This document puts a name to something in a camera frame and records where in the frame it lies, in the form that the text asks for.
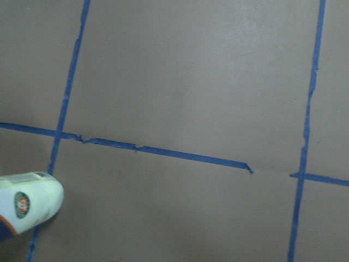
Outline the clear tennis ball can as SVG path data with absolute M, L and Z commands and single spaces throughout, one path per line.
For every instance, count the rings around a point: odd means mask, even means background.
M 48 173 L 1 176 L 1 242 L 55 216 L 63 199 L 63 186 Z

